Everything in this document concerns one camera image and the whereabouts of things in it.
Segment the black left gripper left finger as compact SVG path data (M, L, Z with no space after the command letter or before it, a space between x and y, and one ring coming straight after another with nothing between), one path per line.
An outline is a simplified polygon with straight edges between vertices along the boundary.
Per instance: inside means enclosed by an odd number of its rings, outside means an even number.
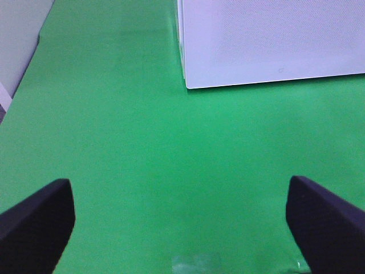
M75 225L69 179L57 179L1 213L1 273L53 273Z

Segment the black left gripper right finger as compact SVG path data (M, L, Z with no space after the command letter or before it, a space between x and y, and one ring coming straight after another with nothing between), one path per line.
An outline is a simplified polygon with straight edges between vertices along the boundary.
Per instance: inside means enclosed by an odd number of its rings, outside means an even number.
M364 273L364 211L304 176L290 179L286 222L312 273Z

